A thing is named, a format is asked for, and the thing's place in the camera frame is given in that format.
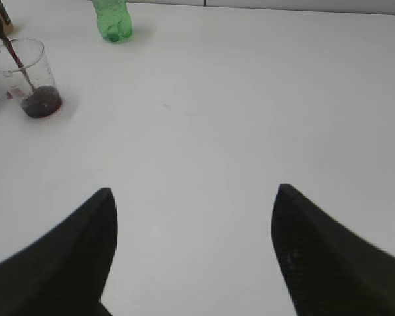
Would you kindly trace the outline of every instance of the white wall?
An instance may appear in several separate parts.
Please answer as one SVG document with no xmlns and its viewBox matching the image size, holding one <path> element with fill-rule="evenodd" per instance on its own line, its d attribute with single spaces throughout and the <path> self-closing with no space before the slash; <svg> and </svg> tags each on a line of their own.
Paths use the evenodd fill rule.
<svg viewBox="0 0 395 316">
<path fill-rule="evenodd" d="M 139 3 L 166 3 L 170 5 L 203 5 L 204 0 L 128 0 Z"/>
<path fill-rule="evenodd" d="M 395 15 L 395 0 L 207 0 L 207 5 Z"/>
</svg>

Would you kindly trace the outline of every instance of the green bottle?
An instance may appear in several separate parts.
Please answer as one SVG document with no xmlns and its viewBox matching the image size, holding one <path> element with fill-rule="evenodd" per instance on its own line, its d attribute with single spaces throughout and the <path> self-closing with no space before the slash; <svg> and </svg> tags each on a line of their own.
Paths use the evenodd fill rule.
<svg viewBox="0 0 395 316">
<path fill-rule="evenodd" d="M 106 41 L 117 43 L 132 35 L 132 19 L 125 0 L 92 0 L 97 11 L 98 30 Z"/>
</svg>

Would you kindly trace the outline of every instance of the dark red juice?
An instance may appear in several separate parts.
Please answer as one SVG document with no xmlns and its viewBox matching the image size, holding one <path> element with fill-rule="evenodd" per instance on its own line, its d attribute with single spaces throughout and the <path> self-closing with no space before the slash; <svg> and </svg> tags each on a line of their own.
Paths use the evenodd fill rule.
<svg viewBox="0 0 395 316">
<path fill-rule="evenodd" d="M 53 86 L 41 86 L 22 101 L 22 108 L 30 117 L 46 117 L 61 106 L 59 92 Z"/>
</svg>

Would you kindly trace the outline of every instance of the transparent cup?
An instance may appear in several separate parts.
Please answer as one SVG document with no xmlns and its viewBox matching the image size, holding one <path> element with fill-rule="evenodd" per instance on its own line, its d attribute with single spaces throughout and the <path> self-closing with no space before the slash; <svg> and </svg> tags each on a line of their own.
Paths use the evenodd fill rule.
<svg viewBox="0 0 395 316">
<path fill-rule="evenodd" d="M 0 83 L 30 117 L 46 117 L 61 106 L 44 44 L 36 39 L 10 41 L 19 65 L 4 44 L 0 45 Z"/>
</svg>

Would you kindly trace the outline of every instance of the bottle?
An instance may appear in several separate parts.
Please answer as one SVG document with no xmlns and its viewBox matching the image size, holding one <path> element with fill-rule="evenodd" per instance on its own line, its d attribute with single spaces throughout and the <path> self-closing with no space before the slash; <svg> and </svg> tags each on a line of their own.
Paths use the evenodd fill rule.
<svg viewBox="0 0 395 316">
<path fill-rule="evenodd" d="M 126 0 L 92 0 L 97 12 L 98 30 L 103 39 L 117 43 L 132 35 L 132 19 Z"/>
<path fill-rule="evenodd" d="M 10 20 L 1 0 L 0 0 L 0 19 L 3 22 L 3 29 L 5 31 L 5 34 L 9 34 L 13 30 L 13 24 L 12 21 Z"/>
</svg>

